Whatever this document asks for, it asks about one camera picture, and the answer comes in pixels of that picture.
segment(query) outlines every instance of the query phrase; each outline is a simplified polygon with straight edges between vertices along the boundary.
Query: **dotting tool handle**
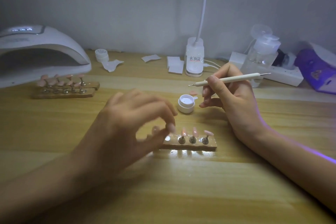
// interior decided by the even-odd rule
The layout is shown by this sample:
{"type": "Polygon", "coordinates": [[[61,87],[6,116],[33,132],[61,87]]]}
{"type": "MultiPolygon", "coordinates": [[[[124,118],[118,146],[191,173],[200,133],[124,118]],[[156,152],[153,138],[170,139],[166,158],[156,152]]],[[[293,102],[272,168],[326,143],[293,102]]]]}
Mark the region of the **dotting tool handle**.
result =
{"type": "MultiPolygon", "coordinates": [[[[226,78],[220,78],[220,80],[224,83],[228,82],[239,82],[239,81],[244,81],[244,80],[251,80],[251,79],[257,79],[261,76],[259,73],[253,73],[253,74],[243,74],[243,75],[238,75],[238,76],[232,76],[232,77],[226,77],[226,78]]],[[[203,82],[196,82],[195,86],[196,87],[202,87],[202,86],[207,86],[208,82],[203,81],[203,82]]]]}

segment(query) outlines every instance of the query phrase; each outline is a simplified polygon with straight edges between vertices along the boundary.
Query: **person's left hand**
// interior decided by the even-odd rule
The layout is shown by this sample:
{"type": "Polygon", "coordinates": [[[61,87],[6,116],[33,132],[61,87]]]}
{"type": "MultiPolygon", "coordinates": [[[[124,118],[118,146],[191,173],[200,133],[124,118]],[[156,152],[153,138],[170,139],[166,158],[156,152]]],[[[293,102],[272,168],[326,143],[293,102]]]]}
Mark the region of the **person's left hand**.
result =
{"type": "Polygon", "coordinates": [[[177,115],[166,99],[132,90],[112,96],[71,153],[83,175],[98,185],[158,149],[175,132],[177,115]],[[145,123],[161,117],[166,128],[138,141],[136,132],[145,123]]]}

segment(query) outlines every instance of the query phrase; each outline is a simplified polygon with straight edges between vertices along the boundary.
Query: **purple box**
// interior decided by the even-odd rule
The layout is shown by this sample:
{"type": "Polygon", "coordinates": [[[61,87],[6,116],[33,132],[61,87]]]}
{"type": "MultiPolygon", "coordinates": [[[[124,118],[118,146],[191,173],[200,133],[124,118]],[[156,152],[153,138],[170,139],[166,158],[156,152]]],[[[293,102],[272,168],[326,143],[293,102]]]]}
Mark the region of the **purple box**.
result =
{"type": "Polygon", "coordinates": [[[336,69],[329,63],[324,61],[321,56],[334,58],[330,56],[329,51],[323,52],[322,47],[318,50],[314,47],[301,50],[294,62],[294,65],[299,67],[302,76],[305,80],[318,92],[336,94],[336,69]]]}

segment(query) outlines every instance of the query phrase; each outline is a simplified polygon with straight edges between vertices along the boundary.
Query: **white wall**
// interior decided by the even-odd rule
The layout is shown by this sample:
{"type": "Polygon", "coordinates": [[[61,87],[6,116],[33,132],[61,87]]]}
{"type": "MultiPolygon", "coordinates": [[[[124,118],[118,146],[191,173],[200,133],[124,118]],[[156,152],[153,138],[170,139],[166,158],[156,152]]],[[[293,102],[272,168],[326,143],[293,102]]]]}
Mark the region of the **white wall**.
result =
{"type": "MultiPolygon", "coordinates": [[[[202,0],[0,0],[0,28],[57,28],[84,48],[181,55],[196,36],[202,0]]],[[[336,52],[336,0],[208,0],[206,56],[243,52],[255,23],[270,26],[284,51],[310,40],[336,52]]]]}

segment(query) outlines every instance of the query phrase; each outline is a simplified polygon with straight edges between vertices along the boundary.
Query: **white cable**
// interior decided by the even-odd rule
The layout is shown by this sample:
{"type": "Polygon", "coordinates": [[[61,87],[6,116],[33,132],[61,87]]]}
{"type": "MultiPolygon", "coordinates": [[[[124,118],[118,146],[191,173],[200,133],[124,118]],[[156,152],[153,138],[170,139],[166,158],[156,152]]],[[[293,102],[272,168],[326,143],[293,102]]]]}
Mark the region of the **white cable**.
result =
{"type": "Polygon", "coordinates": [[[207,64],[207,63],[203,63],[203,67],[214,67],[214,68],[216,68],[217,70],[219,69],[218,67],[215,67],[215,66],[213,66],[213,65],[209,65],[209,64],[207,64]]]}
{"type": "Polygon", "coordinates": [[[206,59],[204,59],[204,61],[206,61],[206,62],[208,62],[208,63],[211,63],[211,64],[213,64],[213,65],[215,65],[215,66],[221,68],[221,66],[218,65],[218,64],[216,64],[215,62],[212,62],[212,61],[210,61],[210,60],[206,60],[206,59]]]}
{"type": "Polygon", "coordinates": [[[207,0],[203,0],[203,7],[202,7],[202,15],[201,15],[201,21],[199,23],[199,28],[198,28],[198,34],[195,40],[195,43],[198,42],[200,36],[201,36],[201,30],[202,30],[202,25],[203,25],[203,18],[204,18],[204,12],[205,12],[205,4],[206,4],[207,0]]]}
{"type": "Polygon", "coordinates": [[[250,42],[249,46],[247,47],[246,51],[244,52],[244,54],[249,50],[251,44],[253,43],[254,39],[250,42]]]}

